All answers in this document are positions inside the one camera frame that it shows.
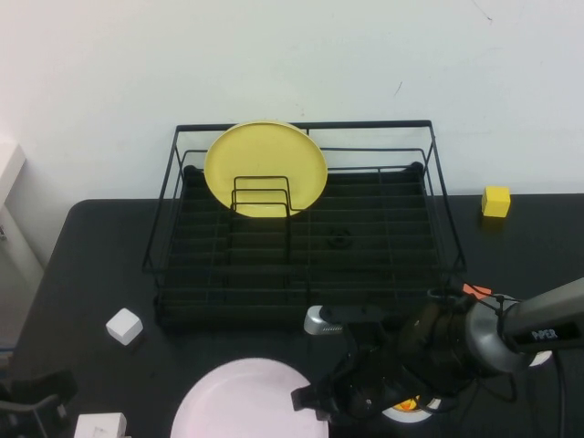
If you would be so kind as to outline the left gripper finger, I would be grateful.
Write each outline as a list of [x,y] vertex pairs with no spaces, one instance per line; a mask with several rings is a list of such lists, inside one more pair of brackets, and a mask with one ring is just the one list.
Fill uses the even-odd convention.
[[78,385],[70,370],[59,370],[28,380],[11,382],[11,397],[14,402],[34,404],[46,397],[56,395],[68,403],[78,392]]
[[67,428],[68,413],[57,395],[32,404],[1,401],[2,437],[57,437]]

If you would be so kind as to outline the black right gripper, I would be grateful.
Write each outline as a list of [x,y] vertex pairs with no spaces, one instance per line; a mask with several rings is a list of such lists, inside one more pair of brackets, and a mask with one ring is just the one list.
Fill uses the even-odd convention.
[[325,379],[291,392],[295,412],[313,410],[330,424],[368,420],[411,395],[411,372],[400,353],[404,318],[343,326],[346,357]]

